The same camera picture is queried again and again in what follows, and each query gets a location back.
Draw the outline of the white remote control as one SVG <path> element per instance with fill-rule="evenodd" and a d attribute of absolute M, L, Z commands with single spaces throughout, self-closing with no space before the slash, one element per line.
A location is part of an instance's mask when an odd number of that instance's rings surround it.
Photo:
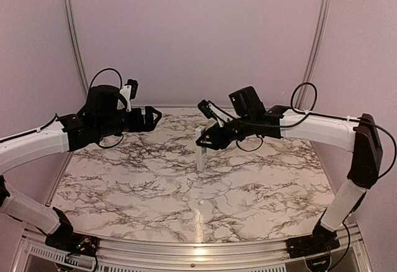
<path fill-rule="evenodd" d="M 204 134 L 206 127 L 198 126 L 195 130 L 197 140 Z M 197 170 L 204 171 L 207 167 L 207 149 L 196 145 Z"/>

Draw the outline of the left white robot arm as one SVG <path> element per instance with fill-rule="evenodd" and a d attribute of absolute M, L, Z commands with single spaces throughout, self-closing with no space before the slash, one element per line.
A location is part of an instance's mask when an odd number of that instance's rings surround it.
<path fill-rule="evenodd" d="M 48 155 L 74 152 L 109 136 L 153 131 L 162 113 L 152 106 L 133 108 L 137 86 L 131 79 L 121 88 L 89 89 L 86 103 L 75 114 L 55 117 L 43 127 L 1 139 L 1 174 Z M 1 180 L 1 213 L 53 235 L 65 250 L 74 250 L 78 236 L 59 210 L 38 203 Z"/>

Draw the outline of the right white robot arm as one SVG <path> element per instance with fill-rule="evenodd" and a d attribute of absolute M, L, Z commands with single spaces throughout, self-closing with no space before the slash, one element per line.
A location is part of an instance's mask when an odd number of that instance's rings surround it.
<path fill-rule="evenodd" d="M 331 243 L 330 232 L 355 211 L 379 179 L 383 150 L 373 117 L 369 114 L 337 117 L 280 105 L 266 109 L 252 86 L 231 93 L 229 98 L 235 115 L 228 114 L 211 101 L 198 103 L 202 114 L 216 122 L 199 136 L 197 146 L 223 150 L 232 142 L 238 143 L 255 135 L 307 140 L 351 153 L 352 162 L 346 180 L 322 215 L 320 229 L 307 239 L 311 251 L 322 251 Z"/>

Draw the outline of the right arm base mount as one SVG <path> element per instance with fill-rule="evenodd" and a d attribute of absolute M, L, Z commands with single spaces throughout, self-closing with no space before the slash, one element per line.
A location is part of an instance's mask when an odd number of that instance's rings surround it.
<path fill-rule="evenodd" d="M 329 252 L 341 245 L 338 237 L 335 236 L 325 239 L 315 235 L 305 235 L 287 239 L 286 246 L 290 258 L 299 258 Z"/>

